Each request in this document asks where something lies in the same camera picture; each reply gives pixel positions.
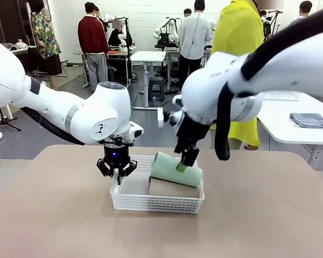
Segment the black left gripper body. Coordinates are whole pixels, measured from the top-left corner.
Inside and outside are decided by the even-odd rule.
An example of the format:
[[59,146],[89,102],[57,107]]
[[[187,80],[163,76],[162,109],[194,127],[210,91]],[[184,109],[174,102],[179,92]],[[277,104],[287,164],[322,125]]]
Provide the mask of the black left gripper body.
[[125,168],[130,162],[129,147],[109,148],[104,146],[103,162],[105,168]]

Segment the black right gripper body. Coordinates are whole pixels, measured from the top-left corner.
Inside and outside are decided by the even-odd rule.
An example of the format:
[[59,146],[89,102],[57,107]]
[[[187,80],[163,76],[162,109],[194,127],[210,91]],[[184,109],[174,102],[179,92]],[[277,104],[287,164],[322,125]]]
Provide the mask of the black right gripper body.
[[195,146],[205,138],[209,128],[210,125],[198,123],[185,113],[177,131],[177,148]]

